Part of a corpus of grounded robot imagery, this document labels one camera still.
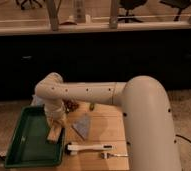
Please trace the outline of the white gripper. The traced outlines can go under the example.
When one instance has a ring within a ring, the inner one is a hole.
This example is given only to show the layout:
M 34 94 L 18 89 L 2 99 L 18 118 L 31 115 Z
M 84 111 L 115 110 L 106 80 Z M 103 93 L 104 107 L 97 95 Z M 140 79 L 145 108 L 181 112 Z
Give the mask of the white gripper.
M 62 100 L 46 100 L 44 111 L 47 122 L 50 126 L 50 131 L 47 140 L 52 143 L 57 143 L 63 125 L 67 124 L 66 108 Z

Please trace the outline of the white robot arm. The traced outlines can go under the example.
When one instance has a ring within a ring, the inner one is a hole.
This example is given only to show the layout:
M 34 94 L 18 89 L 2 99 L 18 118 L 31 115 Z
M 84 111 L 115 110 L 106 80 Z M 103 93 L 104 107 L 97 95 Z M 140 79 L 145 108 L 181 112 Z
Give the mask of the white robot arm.
M 35 86 L 35 95 L 52 108 L 59 99 L 119 106 L 130 144 L 130 171 L 182 171 L 172 110 L 162 84 L 150 76 L 127 82 L 65 83 L 50 73 Z

